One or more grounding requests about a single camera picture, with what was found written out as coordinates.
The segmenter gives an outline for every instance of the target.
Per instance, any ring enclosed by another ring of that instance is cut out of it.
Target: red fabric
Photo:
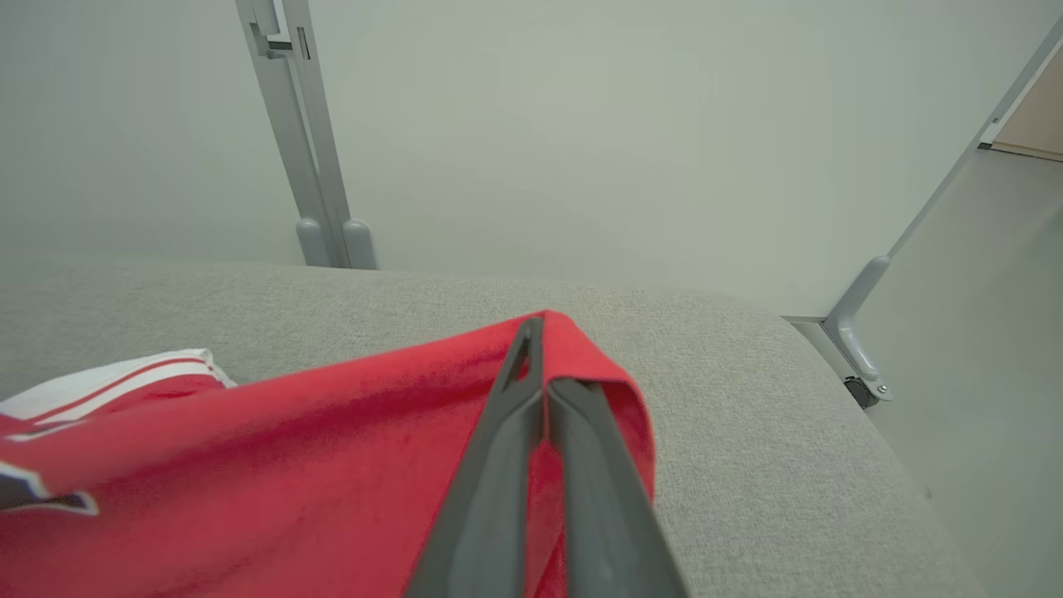
[[[604,382],[651,496],[635,383],[564,315],[543,312],[544,383]],[[524,319],[275,380],[140,401],[0,461],[98,515],[0,514],[7,596],[400,596]],[[559,456],[529,467],[529,596],[563,596]]]

